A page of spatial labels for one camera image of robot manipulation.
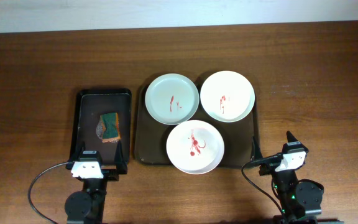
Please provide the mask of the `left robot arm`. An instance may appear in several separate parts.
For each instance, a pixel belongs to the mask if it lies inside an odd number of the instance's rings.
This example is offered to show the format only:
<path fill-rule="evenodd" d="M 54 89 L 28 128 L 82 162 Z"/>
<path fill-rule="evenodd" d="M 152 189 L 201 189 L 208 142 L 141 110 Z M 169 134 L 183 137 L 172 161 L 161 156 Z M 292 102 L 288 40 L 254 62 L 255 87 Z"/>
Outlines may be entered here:
<path fill-rule="evenodd" d="M 72 176 L 83 183 L 83 188 L 66 199 L 67 223 L 103 222 L 108 182 L 117 182 L 120 175 L 127 174 L 121 142 L 117 143 L 114 158 L 116 167 L 104 169 L 99 151 L 87 151 L 85 143 L 70 156 L 68 168 Z"/>

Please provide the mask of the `pale green plate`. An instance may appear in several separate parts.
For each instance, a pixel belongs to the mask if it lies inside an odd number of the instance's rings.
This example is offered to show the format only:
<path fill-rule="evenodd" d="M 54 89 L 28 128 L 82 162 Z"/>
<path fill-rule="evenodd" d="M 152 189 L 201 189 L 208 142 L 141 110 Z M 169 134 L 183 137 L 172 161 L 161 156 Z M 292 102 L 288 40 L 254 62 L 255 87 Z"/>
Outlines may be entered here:
<path fill-rule="evenodd" d="M 196 85 L 186 76 L 168 73 L 147 87 L 145 106 L 149 115 L 162 124 L 176 125 L 189 120 L 198 109 Z"/>

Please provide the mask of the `green and orange sponge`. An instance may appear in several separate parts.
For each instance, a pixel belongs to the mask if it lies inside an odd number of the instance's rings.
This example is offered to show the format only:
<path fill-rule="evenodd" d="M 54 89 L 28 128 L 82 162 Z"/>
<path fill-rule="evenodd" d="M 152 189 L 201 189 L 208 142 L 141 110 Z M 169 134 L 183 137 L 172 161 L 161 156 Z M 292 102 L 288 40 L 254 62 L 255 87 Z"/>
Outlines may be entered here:
<path fill-rule="evenodd" d="M 96 135 L 103 143 L 120 141 L 118 113 L 102 114 L 96 127 Z"/>

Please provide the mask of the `white plate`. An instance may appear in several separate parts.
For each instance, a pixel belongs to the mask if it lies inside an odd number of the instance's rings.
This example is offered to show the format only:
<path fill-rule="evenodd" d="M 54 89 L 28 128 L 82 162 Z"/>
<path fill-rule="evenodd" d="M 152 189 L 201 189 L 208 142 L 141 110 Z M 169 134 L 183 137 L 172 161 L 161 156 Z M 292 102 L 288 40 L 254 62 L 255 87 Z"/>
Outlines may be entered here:
<path fill-rule="evenodd" d="M 170 162 L 187 174 L 205 174 L 216 168 L 224 155 L 224 140 L 211 124 L 189 120 L 172 129 L 166 142 Z"/>
<path fill-rule="evenodd" d="M 204 81 L 200 100 L 210 117 L 224 123 L 233 123 L 252 111 L 255 91 L 250 81 L 240 73 L 220 71 Z"/>

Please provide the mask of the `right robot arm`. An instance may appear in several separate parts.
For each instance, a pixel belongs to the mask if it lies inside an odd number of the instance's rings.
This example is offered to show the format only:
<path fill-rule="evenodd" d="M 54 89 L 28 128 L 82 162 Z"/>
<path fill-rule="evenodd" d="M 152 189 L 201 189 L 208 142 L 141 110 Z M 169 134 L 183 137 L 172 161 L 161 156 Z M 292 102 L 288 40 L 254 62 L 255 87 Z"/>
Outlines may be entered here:
<path fill-rule="evenodd" d="M 262 190 L 253 181 L 249 183 L 266 195 L 279 209 L 280 215 L 273 217 L 273 223 L 341 223 L 340 220 L 319 220 L 322 214 L 324 186 L 310 179 L 299 179 L 296 171 L 305 165 L 309 149 L 297 140 L 291 132 L 287 132 L 287 143 L 282 151 L 264 157 L 256 138 L 252 141 L 250 161 L 241 168 L 259 168 L 259 175 L 270 175 L 271 189 L 274 196 Z"/>

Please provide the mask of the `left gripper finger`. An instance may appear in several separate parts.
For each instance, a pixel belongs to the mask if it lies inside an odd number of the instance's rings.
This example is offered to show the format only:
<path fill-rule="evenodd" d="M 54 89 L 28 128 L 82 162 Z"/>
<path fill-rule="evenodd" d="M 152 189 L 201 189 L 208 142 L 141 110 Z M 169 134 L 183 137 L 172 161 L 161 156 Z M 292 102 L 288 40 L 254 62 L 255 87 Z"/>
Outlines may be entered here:
<path fill-rule="evenodd" d="M 74 164 L 76 161 L 78 161 L 84 150 L 85 142 L 82 141 L 79 145 L 76 146 L 74 153 L 70 156 L 70 162 Z"/>
<path fill-rule="evenodd" d="M 117 148 L 114 156 L 114 165 L 116 166 L 117 170 L 127 170 L 127 162 L 123 156 L 121 141 L 117 142 Z"/>

